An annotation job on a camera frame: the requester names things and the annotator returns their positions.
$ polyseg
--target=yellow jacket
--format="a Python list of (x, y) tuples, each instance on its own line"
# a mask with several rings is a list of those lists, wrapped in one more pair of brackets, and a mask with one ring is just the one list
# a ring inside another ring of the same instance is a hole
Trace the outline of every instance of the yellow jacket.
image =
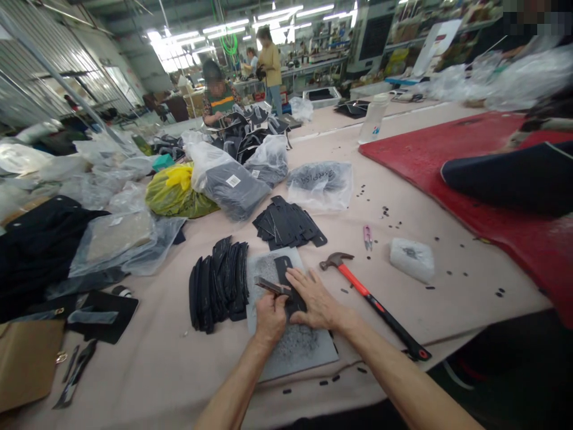
[(268, 87), (282, 85), (281, 56), (274, 43), (271, 42), (268, 48), (263, 48), (258, 57), (258, 62), (266, 68)]

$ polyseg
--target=factory floor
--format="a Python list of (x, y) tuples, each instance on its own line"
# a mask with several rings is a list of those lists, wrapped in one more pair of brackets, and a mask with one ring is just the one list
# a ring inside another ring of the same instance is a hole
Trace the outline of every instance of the factory floor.
[[(448, 362), (474, 390), (456, 384), (443, 364), (428, 374), (485, 429), (571, 428), (573, 332), (563, 327), (555, 311), (490, 326)], [(300, 419), (287, 427), (324, 428), (408, 427), (389, 400), (358, 410)]]

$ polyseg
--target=hand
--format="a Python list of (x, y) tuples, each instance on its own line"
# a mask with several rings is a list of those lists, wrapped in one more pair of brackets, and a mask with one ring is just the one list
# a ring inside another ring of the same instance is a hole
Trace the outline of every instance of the hand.
[(285, 332), (287, 314), (285, 303), (288, 296), (275, 295), (266, 291), (265, 295), (257, 302), (257, 331), (255, 337), (264, 345), (272, 348), (279, 342)]
[(307, 312), (295, 312), (291, 316), (291, 324), (306, 324), (311, 328), (336, 330), (346, 310), (322, 285), (316, 272), (311, 269), (310, 276), (307, 277), (300, 269), (288, 268), (286, 275), (303, 298), (307, 308)]

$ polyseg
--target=jeans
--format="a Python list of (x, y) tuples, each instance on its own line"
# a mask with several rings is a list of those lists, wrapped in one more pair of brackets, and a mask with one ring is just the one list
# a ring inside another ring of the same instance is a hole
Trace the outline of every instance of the jeans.
[(271, 106), (273, 105), (273, 102), (275, 103), (276, 116), (282, 118), (281, 86), (274, 85), (272, 87), (267, 87), (266, 100)]

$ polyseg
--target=hammer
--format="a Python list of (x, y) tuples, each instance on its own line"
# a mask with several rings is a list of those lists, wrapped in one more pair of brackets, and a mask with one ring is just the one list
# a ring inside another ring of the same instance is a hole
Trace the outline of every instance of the hammer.
[(415, 339), (403, 328), (396, 319), (390, 315), (388, 309), (384, 309), (380, 302), (374, 298), (370, 291), (366, 289), (364, 285), (352, 274), (350, 269), (346, 267), (342, 259), (352, 260), (354, 256), (345, 253), (334, 253), (330, 254), (326, 261), (321, 262), (320, 266), (322, 270), (328, 269), (328, 266), (335, 266), (338, 268), (340, 273), (342, 273), (346, 279), (350, 281), (352, 285), (358, 290), (358, 292), (366, 299), (370, 306), (374, 308), (377, 314), (382, 317), (382, 319), (390, 326), (392, 331), (400, 338), (400, 340), (406, 345), (408, 349), (409, 356), (414, 360), (427, 361), (431, 359), (432, 355), (424, 349)]

